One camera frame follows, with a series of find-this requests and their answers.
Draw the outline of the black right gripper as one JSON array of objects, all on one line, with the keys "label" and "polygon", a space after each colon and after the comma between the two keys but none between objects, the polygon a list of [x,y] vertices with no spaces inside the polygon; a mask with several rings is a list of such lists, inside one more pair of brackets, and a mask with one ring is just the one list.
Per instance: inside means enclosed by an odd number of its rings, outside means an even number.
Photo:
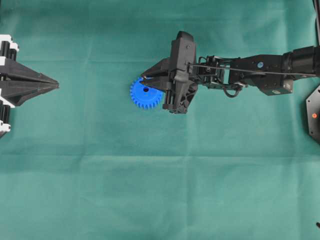
[{"label": "black right gripper", "polygon": [[167,91],[164,109],[173,114],[186,114],[198,85],[192,81],[196,62],[196,43],[191,34],[179,31],[171,42],[170,57],[145,70],[139,82],[159,91]]}]

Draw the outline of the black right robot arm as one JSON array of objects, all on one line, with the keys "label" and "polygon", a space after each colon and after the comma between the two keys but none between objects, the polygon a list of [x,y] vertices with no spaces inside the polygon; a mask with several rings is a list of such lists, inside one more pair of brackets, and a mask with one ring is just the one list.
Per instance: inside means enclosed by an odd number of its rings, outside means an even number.
[{"label": "black right robot arm", "polygon": [[282,55],[197,57],[194,37],[179,31],[171,42],[170,56],[143,72],[140,82],[164,92],[163,109],[186,114],[199,85],[222,90],[229,98],[235,98],[248,86],[275,96],[291,94],[296,80],[319,75],[319,46],[298,48]]}]

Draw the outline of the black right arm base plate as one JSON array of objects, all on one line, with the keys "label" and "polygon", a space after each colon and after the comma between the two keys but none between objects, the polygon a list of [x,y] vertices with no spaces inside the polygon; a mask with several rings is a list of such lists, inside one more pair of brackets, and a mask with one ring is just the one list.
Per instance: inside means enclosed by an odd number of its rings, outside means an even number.
[{"label": "black right arm base plate", "polygon": [[308,133],[318,144],[320,143],[320,86],[306,99]]}]

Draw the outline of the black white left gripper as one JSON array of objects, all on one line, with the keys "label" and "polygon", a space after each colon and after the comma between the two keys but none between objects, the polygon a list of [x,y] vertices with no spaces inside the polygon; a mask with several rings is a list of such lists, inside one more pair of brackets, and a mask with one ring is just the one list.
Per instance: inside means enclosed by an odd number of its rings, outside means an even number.
[{"label": "black white left gripper", "polygon": [[0,66],[7,63],[7,75],[0,73],[0,137],[11,131],[11,109],[59,88],[59,82],[16,62],[19,45],[9,34],[0,35]]}]

